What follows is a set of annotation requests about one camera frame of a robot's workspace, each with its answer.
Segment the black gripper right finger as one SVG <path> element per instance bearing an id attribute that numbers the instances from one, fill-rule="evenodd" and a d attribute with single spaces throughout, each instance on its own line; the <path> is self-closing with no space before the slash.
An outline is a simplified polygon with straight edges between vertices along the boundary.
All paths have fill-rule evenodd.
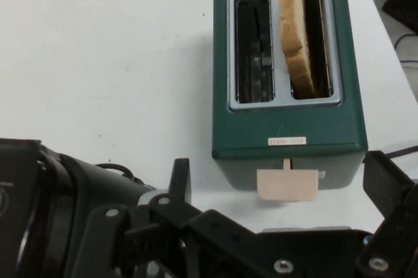
<path id="1" fill-rule="evenodd" d="M 362 186 L 383 222 L 357 257 L 356 276 L 417 277 L 417 184 L 382 151 L 369 151 Z"/>

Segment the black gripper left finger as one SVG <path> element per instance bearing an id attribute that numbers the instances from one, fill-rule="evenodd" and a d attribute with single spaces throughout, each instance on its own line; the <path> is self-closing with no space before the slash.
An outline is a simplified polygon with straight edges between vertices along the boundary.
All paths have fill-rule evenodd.
<path id="1" fill-rule="evenodd" d="M 171 277 L 274 277 L 267 242 L 217 211 L 193 207 L 190 191 L 189 161 L 176 159 L 168 190 L 147 204 L 95 209 L 81 276 L 146 277 L 155 262 Z"/>

